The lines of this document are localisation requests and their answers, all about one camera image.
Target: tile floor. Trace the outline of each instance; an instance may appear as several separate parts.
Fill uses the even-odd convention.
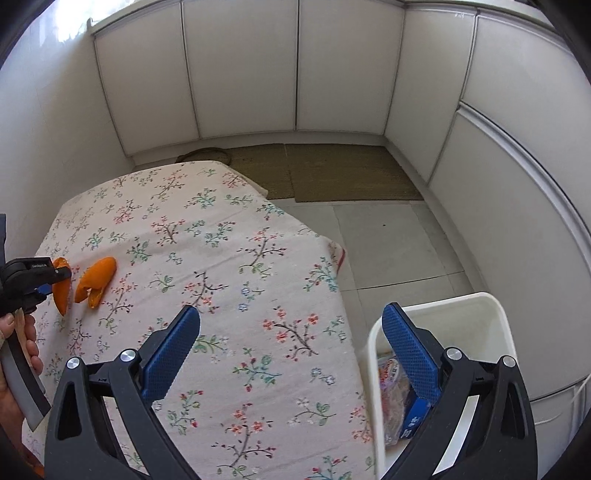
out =
[[[273,202],[346,250],[337,278],[356,352],[387,303],[407,306],[473,292],[425,202]]]

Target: brown mat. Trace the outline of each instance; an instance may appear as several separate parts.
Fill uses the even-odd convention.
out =
[[[384,147],[286,147],[296,202],[423,199]]]
[[[294,196],[285,145],[256,145],[230,148],[228,151],[232,154],[230,166],[269,190],[269,200]]]

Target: fingernail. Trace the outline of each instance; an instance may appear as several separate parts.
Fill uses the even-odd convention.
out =
[[[14,322],[14,315],[12,313],[7,313],[0,319],[0,322],[5,323],[6,325],[12,325]]]

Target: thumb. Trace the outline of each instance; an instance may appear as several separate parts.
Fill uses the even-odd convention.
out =
[[[12,313],[7,313],[4,317],[0,318],[0,332],[2,332],[2,336],[4,339],[10,337],[14,332],[15,322],[14,322],[14,315]],[[0,338],[0,346],[3,344],[3,339]]]

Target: white cable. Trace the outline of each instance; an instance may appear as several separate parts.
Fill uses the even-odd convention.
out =
[[[534,422],[534,425],[542,425],[542,424],[544,424],[544,423],[551,422],[552,420],[556,420],[558,417],[560,417],[560,416],[561,416],[561,415],[562,415],[562,414],[563,414],[563,413],[566,411],[566,409],[567,409],[567,408],[569,408],[569,407],[570,407],[570,406],[571,406],[571,405],[574,403],[574,401],[575,401],[575,400],[576,400],[576,398],[579,396],[579,394],[580,394],[580,393],[583,391],[583,389],[585,388],[585,385],[587,385],[587,382],[588,382],[590,379],[591,379],[591,374],[587,375],[587,378],[585,378],[585,380],[583,380],[583,384],[582,384],[582,385],[579,387],[579,389],[578,389],[578,390],[577,390],[577,391],[574,393],[574,395],[573,395],[573,398],[570,400],[570,402],[568,402],[568,403],[567,403],[567,404],[564,406],[564,408],[562,409],[562,411],[561,411],[561,412],[560,412],[558,415],[556,415],[556,416],[552,417],[551,419],[536,421],[536,422]]]

